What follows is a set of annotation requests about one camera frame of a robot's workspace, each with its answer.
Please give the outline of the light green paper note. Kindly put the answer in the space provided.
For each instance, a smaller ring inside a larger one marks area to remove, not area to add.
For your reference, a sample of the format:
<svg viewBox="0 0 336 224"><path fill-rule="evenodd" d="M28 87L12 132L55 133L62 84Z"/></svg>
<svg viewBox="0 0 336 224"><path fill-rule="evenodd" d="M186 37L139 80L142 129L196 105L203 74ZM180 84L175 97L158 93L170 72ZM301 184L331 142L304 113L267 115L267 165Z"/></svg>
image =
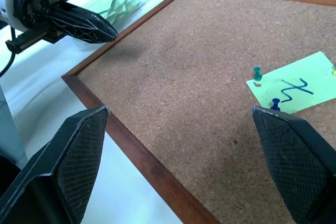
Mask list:
<svg viewBox="0 0 336 224"><path fill-rule="evenodd" d="M270 108L272 99L279 98L281 112L293 114L336 98L333 67L320 51L246 83L262 107Z"/></svg>

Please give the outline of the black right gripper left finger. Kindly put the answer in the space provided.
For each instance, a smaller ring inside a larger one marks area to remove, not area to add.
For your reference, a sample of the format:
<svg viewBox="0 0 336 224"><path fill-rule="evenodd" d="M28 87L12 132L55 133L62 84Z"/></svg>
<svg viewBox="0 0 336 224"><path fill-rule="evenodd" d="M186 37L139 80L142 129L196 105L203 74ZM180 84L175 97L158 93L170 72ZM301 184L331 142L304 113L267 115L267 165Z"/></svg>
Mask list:
<svg viewBox="0 0 336 224"><path fill-rule="evenodd" d="M81 224L108 116L103 105L68 117L0 196L0 224Z"/></svg>

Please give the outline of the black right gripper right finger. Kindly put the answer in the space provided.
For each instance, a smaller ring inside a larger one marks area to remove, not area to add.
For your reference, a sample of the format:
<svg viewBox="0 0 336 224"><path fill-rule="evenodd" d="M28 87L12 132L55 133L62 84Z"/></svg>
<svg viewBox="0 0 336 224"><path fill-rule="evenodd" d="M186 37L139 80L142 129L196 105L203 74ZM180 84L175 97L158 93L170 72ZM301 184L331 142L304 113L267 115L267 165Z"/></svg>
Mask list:
<svg viewBox="0 0 336 224"><path fill-rule="evenodd" d="M296 224L336 224L336 150L304 119L255 106L269 173Z"/></svg>

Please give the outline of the wood-framed cork board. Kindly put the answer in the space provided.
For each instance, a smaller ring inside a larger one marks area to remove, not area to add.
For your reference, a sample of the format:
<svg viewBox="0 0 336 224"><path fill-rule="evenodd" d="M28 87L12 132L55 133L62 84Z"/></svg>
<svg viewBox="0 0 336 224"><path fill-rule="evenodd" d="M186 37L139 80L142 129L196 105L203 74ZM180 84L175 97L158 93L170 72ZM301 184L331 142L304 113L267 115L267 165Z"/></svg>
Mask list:
<svg viewBox="0 0 336 224"><path fill-rule="evenodd" d="M63 80L183 224L293 224L246 81L320 51L336 0L164 0ZM336 98L291 115L336 150Z"/></svg>

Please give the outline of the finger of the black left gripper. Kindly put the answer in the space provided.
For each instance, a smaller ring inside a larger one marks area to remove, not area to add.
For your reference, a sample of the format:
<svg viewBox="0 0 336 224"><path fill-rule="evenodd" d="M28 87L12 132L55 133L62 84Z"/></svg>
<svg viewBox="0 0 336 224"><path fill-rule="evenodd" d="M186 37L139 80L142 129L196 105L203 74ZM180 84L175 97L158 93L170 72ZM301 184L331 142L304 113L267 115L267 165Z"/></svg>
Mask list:
<svg viewBox="0 0 336 224"><path fill-rule="evenodd" d="M59 31L59 27L74 26L118 32L101 15L68 2L61 2L48 10L48 23Z"/></svg>
<svg viewBox="0 0 336 224"><path fill-rule="evenodd" d="M74 26L59 27L59 31L90 44L101 44L116 40L116 33L114 31L104 31Z"/></svg>

